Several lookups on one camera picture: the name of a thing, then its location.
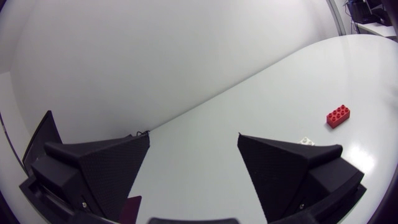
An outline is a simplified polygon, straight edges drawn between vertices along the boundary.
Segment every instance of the lego brick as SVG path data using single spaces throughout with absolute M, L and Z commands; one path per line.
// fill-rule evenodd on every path
M 308 145 L 308 146 L 314 146 L 315 143 L 313 141 L 311 141 L 309 138 L 304 137 L 303 139 L 301 139 L 301 141 L 298 142 L 299 144 L 304 144 L 304 145 Z
M 345 105 L 341 105 L 326 116 L 326 122 L 331 128 L 335 128 L 349 118 L 349 112 Z

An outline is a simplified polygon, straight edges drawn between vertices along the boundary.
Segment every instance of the black cable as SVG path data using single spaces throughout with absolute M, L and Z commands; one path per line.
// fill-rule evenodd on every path
M 149 132 L 150 132 L 150 131 L 144 131 L 144 132 L 142 133 L 142 132 L 140 132 L 140 131 L 137 131 L 136 136 L 138 136 L 138 135 L 143 135 L 143 134 L 149 134 Z
M 19 163 L 19 165 L 21 166 L 22 170 L 25 172 L 25 174 L 28 175 L 27 172 L 26 172 L 26 170 L 25 170 L 24 165 L 22 165 L 21 160 L 19 160 L 19 157 L 18 157 L 18 155 L 17 155 L 17 152 L 16 152 L 15 149 L 14 149 L 14 146 L 12 146 L 11 140 L 10 140 L 10 138 L 9 138 L 9 136 L 8 136 L 8 133 L 7 133 L 7 131 L 6 131 L 6 127 L 5 127 L 5 125 L 4 125 L 4 121 L 2 120 L 2 117 L 1 117 L 1 113 L 0 113 L 0 121 L 1 121 L 1 126 L 2 126 L 2 129 L 3 129 L 3 131 L 4 131 L 4 134 L 6 135 L 6 138 L 7 138 L 7 140 L 8 140 L 8 144 L 10 145 L 10 148 L 11 148 L 12 152 L 14 153 L 15 158 L 18 160 L 18 163 Z

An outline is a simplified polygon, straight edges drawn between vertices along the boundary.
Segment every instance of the white table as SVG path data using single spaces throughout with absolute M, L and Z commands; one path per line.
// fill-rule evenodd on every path
M 368 189 L 343 223 L 366 223 L 398 162 L 397 62 L 398 44 L 382 37 L 324 40 L 154 129 L 129 195 L 142 196 L 137 223 L 150 217 L 265 223 L 238 132 L 342 144 L 343 158 L 365 173 Z M 332 130 L 326 115 L 341 104 L 351 117 Z
M 393 26 L 386 27 L 382 24 L 378 24 L 377 22 L 373 22 L 370 24 L 355 23 L 355 25 L 357 25 L 360 29 L 364 29 L 374 35 L 379 35 L 390 39 L 397 37 L 396 31 L 394 30 Z

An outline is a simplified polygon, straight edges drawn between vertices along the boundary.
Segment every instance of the white lego brick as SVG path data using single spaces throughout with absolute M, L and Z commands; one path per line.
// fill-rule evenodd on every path
M 299 144 L 304 144 L 304 145 L 308 145 L 308 146 L 314 146 L 315 143 L 313 141 L 311 141 L 309 138 L 304 137 L 303 139 L 301 139 L 301 141 L 298 142 Z

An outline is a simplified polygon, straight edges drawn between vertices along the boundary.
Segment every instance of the black equipment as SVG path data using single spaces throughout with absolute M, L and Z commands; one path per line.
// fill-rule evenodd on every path
M 44 128 L 47 119 L 31 140 L 35 148 L 44 144 L 45 154 L 31 164 L 32 175 L 20 185 L 24 195 L 50 223 L 90 218 L 82 213 L 118 221 L 149 148 L 149 135 L 82 144 L 47 142 L 58 136 L 52 119 L 53 127 Z
M 51 111 L 47 111 L 44 115 L 27 146 L 24 157 L 22 158 L 22 163 L 29 175 L 33 174 L 32 169 L 30 168 L 32 163 L 45 155 L 45 142 L 62 143 Z
M 238 148 L 269 223 L 337 223 L 366 190 L 340 145 L 239 135 Z

